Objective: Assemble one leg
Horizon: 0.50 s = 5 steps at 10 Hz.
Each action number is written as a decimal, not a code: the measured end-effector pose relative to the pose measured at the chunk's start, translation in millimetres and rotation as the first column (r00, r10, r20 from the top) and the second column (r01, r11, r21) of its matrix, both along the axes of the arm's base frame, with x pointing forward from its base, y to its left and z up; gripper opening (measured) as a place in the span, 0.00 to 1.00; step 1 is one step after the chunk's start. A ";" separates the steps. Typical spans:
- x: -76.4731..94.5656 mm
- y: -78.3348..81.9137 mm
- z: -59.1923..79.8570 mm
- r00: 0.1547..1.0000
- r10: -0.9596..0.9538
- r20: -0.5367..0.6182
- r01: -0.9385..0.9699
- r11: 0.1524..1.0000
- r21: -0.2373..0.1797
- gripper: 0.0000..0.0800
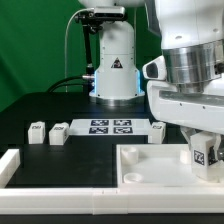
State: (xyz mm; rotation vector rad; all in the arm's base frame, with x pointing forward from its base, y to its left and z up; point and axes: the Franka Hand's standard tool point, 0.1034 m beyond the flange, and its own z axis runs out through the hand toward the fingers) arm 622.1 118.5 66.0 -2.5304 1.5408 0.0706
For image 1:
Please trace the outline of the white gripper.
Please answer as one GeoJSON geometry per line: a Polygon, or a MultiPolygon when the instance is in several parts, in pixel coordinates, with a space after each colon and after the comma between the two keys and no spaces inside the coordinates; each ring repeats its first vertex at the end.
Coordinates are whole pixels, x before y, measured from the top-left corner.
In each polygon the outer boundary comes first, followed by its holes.
{"type": "Polygon", "coordinates": [[[202,94],[182,94],[167,82],[150,80],[147,93],[154,118],[180,125],[188,146],[196,134],[195,129],[215,133],[214,167],[219,167],[219,149],[224,135],[224,91],[221,85],[212,81],[202,94]]]}

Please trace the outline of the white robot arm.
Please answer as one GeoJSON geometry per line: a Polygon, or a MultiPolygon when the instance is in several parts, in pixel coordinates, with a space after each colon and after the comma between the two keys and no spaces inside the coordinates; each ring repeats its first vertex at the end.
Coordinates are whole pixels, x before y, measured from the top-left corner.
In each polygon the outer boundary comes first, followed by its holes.
{"type": "Polygon", "coordinates": [[[150,110],[161,121],[187,129],[196,162],[224,161],[218,144],[199,134],[224,137],[224,0],[79,0],[107,19],[117,6],[146,8],[141,37],[150,110]]]}

